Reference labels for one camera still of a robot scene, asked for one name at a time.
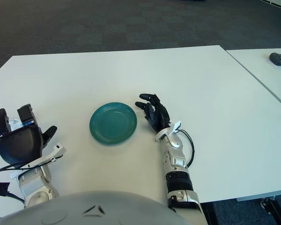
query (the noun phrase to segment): teal plate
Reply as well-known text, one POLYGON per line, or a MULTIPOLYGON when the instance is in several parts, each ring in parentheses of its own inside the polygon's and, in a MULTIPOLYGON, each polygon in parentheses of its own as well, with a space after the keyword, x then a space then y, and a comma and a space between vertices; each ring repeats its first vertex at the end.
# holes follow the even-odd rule
POLYGON ((89 130, 100 143, 118 144, 134 133, 136 125, 137 119, 132 108, 120 102, 111 102, 94 112, 89 130))

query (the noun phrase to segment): white bracket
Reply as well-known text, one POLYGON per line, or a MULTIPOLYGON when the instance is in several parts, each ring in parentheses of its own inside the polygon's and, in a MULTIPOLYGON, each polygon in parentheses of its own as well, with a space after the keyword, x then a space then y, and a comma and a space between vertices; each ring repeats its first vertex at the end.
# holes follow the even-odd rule
POLYGON ((170 127, 167 127, 165 129, 162 129, 161 131, 159 131, 156 136, 155 139, 157 141, 160 141, 160 139, 166 135, 168 138, 170 138, 170 135, 172 133, 177 133, 177 129, 181 126, 181 121, 178 121, 177 123, 170 123, 170 127))
MULTIPOLYGON (((24 165, 23 168, 30 168, 30 167, 33 168, 37 165, 42 165, 44 163, 47 163, 47 165, 48 165, 52 162, 55 162, 56 158, 62 156, 65 152, 66 152, 66 148, 58 143, 57 145, 55 145, 53 147, 53 152, 51 152, 48 156, 42 156, 41 158, 38 158, 38 159, 24 165)), ((11 179, 16 178, 26 171, 27 170, 18 170, 16 172, 13 172, 10 174, 10 178, 11 179)))

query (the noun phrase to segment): white table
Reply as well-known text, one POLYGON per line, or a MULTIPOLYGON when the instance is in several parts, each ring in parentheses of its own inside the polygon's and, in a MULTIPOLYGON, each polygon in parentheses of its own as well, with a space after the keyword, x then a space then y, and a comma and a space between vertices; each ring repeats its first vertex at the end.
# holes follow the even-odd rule
MULTIPOLYGON (((121 190, 166 204, 159 143, 134 106, 140 93, 157 94, 192 136, 190 176, 201 202, 281 190, 281 103, 220 46, 14 56, 0 69, 0 108, 10 119, 31 103, 43 131, 58 127, 45 152, 67 147, 50 165, 60 195, 121 190), (89 119, 114 101, 131 106, 138 125, 126 142, 103 146, 89 119)), ((9 190, 20 195, 14 181, 9 190)), ((0 197, 0 216, 20 208, 0 197)))
POLYGON ((276 66, 269 59, 271 53, 281 54, 281 48, 229 50, 227 52, 281 102, 281 66, 276 66))

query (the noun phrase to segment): black cable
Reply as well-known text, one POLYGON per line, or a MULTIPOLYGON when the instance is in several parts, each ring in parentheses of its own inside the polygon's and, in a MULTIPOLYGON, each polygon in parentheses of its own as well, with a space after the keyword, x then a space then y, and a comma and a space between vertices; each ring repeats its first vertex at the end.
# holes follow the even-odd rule
POLYGON ((35 169, 35 168, 44 166, 44 165, 46 165, 46 164, 48 164, 48 163, 50 163, 50 162, 51 162, 51 161, 48 161, 48 162, 46 162, 46 163, 43 163, 43 164, 41 164, 41 165, 36 165, 36 166, 34 166, 34 167, 28 167, 28 168, 12 168, 12 169, 5 169, 5 170, 3 170, 3 171, 9 171, 9 170, 31 170, 31 169, 35 169))
POLYGON ((186 165, 187 168, 188 168, 188 167, 191 166, 191 164, 192 164, 192 162, 193 162, 193 158, 194 158, 194 156, 195 156, 195 147, 194 147, 194 145, 193 145, 192 138, 189 136, 189 134, 188 134, 185 130, 179 130, 179 129, 177 129, 177 131, 183 133, 183 134, 187 137, 187 139, 189 140, 189 142, 191 143, 191 146, 192 146, 192 156, 191 156, 190 161, 189 161, 189 162, 187 163, 187 165, 186 165))
POLYGON ((10 168, 10 167, 13 167, 13 166, 16 166, 16 165, 22 165, 22 166, 24 166, 24 165, 26 165, 27 163, 14 163, 14 164, 10 164, 10 165, 7 165, 7 166, 5 166, 5 167, 2 167, 1 169, 0 169, 0 172, 2 172, 2 171, 5 171, 6 169, 8 169, 8 168, 10 168))
POLYGON ((24 202, 25 202, 22 198, 20 198, 20 197, 14 195, 14 194, 12 194, 12 193, 10 193, 10 192, 8 192, 8 193, 6 194, 6 197, 10 197, 10 198, 16 199, 16 200, 22 202, 23 204, 24 204, 24 202))

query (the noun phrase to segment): dark carpet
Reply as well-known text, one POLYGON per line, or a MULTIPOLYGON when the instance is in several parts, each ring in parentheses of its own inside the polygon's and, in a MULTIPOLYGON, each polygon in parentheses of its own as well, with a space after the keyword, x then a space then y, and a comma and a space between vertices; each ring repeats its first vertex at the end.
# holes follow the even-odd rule
POLYGON ((0 0, 12 55, 221 45, 281 47, 281 9, 259 0, 0 0))

